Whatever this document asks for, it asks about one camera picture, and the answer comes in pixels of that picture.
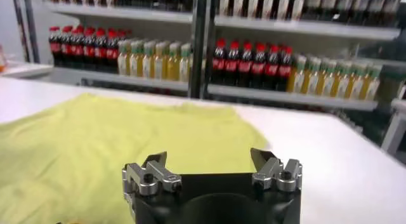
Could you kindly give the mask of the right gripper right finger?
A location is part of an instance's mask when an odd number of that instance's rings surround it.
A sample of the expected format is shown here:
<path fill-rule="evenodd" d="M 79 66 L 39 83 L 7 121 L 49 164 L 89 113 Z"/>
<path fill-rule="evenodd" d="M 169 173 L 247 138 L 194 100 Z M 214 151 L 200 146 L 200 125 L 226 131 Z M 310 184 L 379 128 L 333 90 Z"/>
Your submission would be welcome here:
<path fill-rule="evenodd" d="M 251 159 L 256 168 L 252 174 L 252 184 L 261 190 L 275 187 L 281 192 L 295 192 L 302 189 L 303 166 L 297 159 L 289 159 L 284 164 L 272 152 L 251 148 Z"/>

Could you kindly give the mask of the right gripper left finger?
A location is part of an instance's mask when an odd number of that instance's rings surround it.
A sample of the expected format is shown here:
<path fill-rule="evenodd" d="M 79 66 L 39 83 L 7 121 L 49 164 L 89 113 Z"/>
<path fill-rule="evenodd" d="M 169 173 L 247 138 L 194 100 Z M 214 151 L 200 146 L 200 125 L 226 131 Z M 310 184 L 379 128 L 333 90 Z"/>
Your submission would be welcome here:
<path fill-rule="evenodd" d="M 151 196 L 158 193 L 159 187 L 170 193 L 182 188 L 182 179 L 178 174 L 166 168 L 167 152 L 149 155 L 142 165 L 125 164 L 122 169 L 123 193 Z"/>

